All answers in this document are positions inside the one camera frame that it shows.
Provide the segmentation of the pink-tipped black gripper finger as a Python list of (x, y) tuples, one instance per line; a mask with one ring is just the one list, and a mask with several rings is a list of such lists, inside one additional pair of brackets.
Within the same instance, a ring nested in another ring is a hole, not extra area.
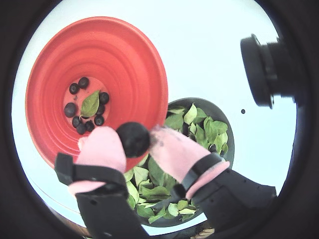
[(150, 153), (177, 180), (173, 193), (194, 201), (217, 232), (256, 220), (277, 196), (275, 187), (244, 177), (219, 154), (168, 127), (151, 131)]
[(54, 170), (75, 196), (90, 235), (95, 239), (147, 238), (127, 203), (126, 156), (118, 134), (110, 127), (99, 127), (80, 143), (77, 161), (59, 153)]

